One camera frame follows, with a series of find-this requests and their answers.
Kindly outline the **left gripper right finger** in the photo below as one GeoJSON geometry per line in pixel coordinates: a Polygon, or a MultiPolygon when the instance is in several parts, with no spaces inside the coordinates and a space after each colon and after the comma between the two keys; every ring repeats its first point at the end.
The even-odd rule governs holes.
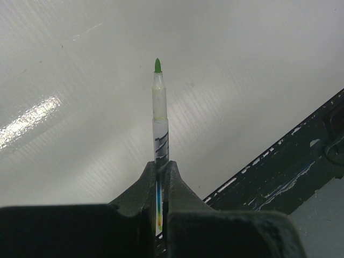
{"type": "Polygon", "coordinates": [[[306,257],[286,215],[217,211],[183,181],[175,161],[166,166],[163,204],[167,257],[306,257]]]}

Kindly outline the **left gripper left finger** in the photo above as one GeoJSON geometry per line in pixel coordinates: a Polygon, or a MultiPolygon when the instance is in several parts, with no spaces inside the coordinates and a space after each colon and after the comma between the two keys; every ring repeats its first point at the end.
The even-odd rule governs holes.
{"type": "Polygon", "coordinates": [[[1,257],[154,257],[156,167],[105,204],[1,208],[1,257]]]}

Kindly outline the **green whiteboard marker pen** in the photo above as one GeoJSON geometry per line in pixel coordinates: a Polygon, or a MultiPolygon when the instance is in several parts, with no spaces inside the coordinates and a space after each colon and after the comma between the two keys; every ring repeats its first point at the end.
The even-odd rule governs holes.
{"type": "Polygon", "coordinates": [[[161,234],[163,229],[164,174],[169,162],[169,123],[167,91],[159,59],[156,59],[154,63],[152,104],[153,150],[156,166],[156,233],[161,234]]]}

